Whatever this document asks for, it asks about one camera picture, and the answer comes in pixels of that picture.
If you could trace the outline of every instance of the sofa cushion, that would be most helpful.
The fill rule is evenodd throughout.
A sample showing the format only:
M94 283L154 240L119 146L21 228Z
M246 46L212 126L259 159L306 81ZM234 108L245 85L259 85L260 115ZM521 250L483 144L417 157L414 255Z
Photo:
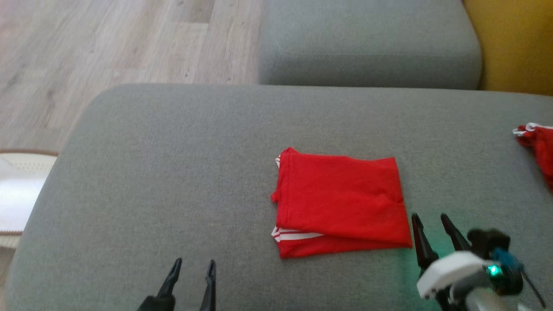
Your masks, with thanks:
M267 0L260 82L476 89L481 53L459 0Z
M553 198L511 130L553 125L553 98L500 92L127 85L97 97L60 153L7 284L8 310L135 310L181 256L175 310L197 310L210 259L219 310L438 310L414 250L281 260L275 157L288 146L395 157L408 214L453 251L495 227L549 301ZM536 300L526 287L522 300Z

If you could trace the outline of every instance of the white stripe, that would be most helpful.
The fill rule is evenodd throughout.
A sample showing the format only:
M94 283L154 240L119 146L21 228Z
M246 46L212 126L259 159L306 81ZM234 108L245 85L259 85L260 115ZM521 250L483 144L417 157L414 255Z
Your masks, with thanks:
M323 234L318 233L306 233L306 234L281 234L280 239L283 241L289 241L289 240L304 240L304 239L312 239L314 237L322 236Z
M543 126L538 123L530 122L526 125L526 130L532 132L537 127L553 129L553 126Z
M311 239L314 237L322 236L323 234L318 234L315 232L304 233L299 230L282 229L282 228L275 227L271 235L277 242L280 242L282 240L292 241L292 240Z
M513 130L513 134L517 137L522 137L524 136L524 133L526 133L526 131L519 131L518 128L514 129Z

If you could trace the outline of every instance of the white object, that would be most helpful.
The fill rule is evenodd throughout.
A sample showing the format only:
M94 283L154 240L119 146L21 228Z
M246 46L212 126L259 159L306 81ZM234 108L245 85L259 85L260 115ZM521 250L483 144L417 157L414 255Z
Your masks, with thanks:
M304 239L311 239L318 236L323 236L323 234L318 234L315 232L301 232L299 230L294 229L282 229L279 227L275 227L273 229L273 233L271 233L272 237L277 241L291 241L291 240L304 240Z
M0 153L0 235L21 234L56 157Z
M421 298L434 298L436 292L468 277L490 262L469 251L457 251L433 262L416 284Z
M553 129L553 126L543 126L538 123L530 122L526 124L526 131L521 131L518 128L513 130L513 134L517 137L523 137L526 132L533 132L537 127Z

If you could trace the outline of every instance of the yellow cushion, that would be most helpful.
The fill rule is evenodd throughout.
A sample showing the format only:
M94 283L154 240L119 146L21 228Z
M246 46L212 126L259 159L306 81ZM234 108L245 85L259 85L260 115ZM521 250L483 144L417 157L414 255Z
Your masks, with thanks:
M480 39L480 88L553 95L553 0L465 0Z

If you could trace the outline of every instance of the green light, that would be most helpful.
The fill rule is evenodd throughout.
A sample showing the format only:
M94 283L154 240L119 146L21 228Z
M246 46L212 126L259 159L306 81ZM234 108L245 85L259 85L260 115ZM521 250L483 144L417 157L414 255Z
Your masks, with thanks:
M488 267L488 273L490 277L498 277L503 274L499 266L493 265Z

